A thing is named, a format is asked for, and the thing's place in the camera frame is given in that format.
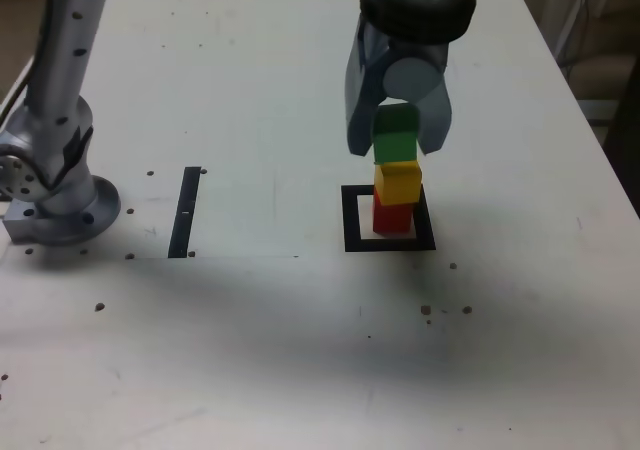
wooden block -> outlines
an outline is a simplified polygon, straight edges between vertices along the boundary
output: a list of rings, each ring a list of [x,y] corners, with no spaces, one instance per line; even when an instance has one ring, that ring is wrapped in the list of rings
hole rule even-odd
[[[422,172],[415,160],[376,165],[375,189],[382,205],[416,203],[421,184]]]
[[[373,231],[381,235],[402,234],[411,231],[413,203],[382,205],[376,189],[373,189]]]
[[[377,164],[415,160],[418,157],[415,133],[402,132],[374,135],[373,157]]]
[[[417,158],[420,115],[409,103],[383,105],[373,124],[373,152],[378,164],[408,162]]]

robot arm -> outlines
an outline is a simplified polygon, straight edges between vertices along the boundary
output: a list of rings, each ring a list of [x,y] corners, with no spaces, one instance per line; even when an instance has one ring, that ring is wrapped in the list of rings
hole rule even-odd
[[[13,197],[4,223],[16,243],[80,242],[109,227],[120,210],[115,187],[89,172],[93,118],[80,97],[104,3],[47,0],[24,104],[0,134],[0,189]]]
[[[476,0],[360,0],[345,83],[351,153],[366,155],[375,114],[387,97],[417,108],[423,153],[442,147],[451,125],[444,81],[449,43],[466,32],[475,5]]]

white table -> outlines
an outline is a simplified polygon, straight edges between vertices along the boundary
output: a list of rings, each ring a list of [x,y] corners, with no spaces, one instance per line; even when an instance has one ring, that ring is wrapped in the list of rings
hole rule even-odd
[[[123,212],[3,244],[3,450],[637,446],[640,224],[524,2],[478,0],[451,46],[427,253],[343,251],[340,186],[373,180],[345,143],[357,15],[108,0],[83,95]],[[167,259],[190,165],[196,257]]]

